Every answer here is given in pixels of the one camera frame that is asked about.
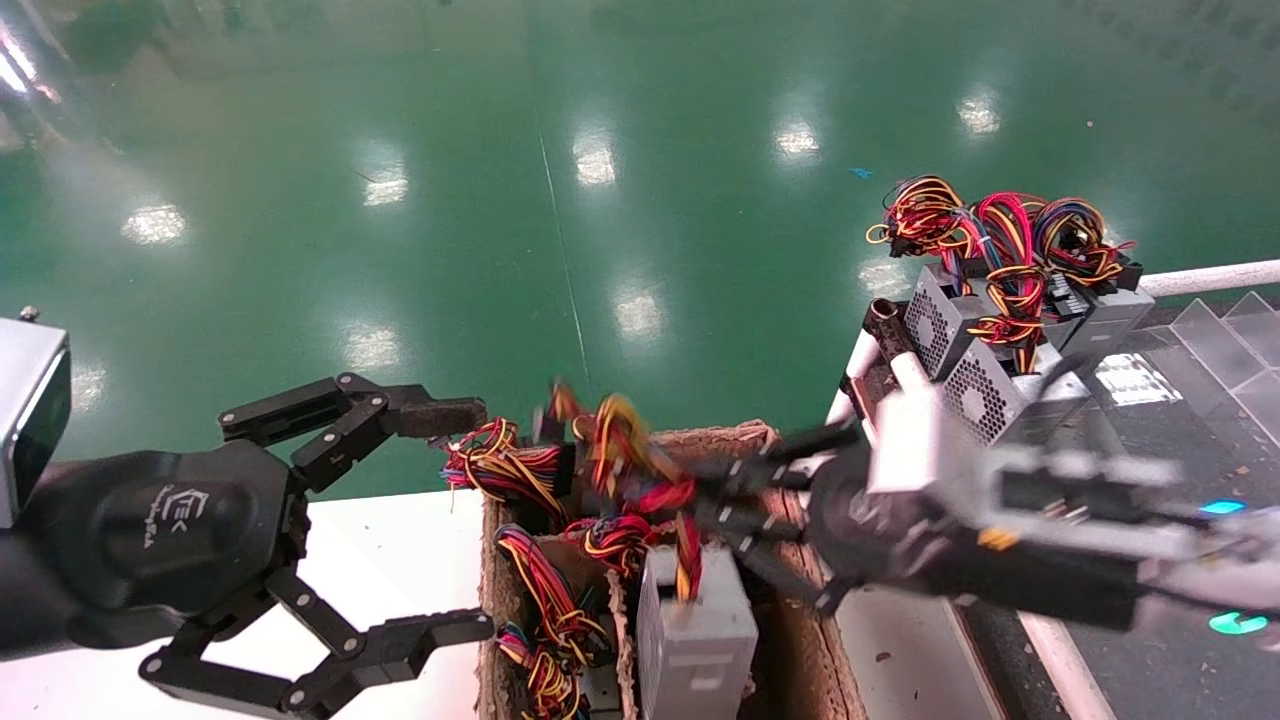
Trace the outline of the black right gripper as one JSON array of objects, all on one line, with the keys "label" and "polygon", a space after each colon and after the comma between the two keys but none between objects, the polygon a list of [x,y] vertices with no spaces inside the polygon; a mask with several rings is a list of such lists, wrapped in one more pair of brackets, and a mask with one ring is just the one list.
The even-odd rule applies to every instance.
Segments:
[{"label": "black right gripper", "polygon": [[913,495],[868,489],[870,455],[858,424],[813,427],[739,456],[692,464],[699,489],[719,496],[809,491],[805,542],[831,579],[817,584],[787,566],[778,547],[800,546],[804,529],[764,509],[699,503],[698,525],[788,600],[835,614],[854,587],[883,585],[932,597],[968,588],[952,528]]}]

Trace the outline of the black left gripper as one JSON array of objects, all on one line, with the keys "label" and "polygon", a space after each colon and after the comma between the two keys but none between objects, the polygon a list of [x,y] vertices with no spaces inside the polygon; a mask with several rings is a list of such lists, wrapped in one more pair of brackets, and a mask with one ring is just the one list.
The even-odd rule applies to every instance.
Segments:
[{"label": "black left gripper", "polygon": [[[413,682],[435,651],[493,638],[493,618],[460,609],[357,630],[284,568],[305,555],[305,491],[324,492],[392,437],[440,443],[488,419],[479,397],[344,373],[225,410],[224,441],[255,445],[55,462],[3,533],[3,659],[175,634],[140,665],[143,682],[262,719],[333,719],[364,691]],[[308,433],[291,468],[264,450]],[[288,679],[204,659],[274,607],[326,647],[314,670]]]}]

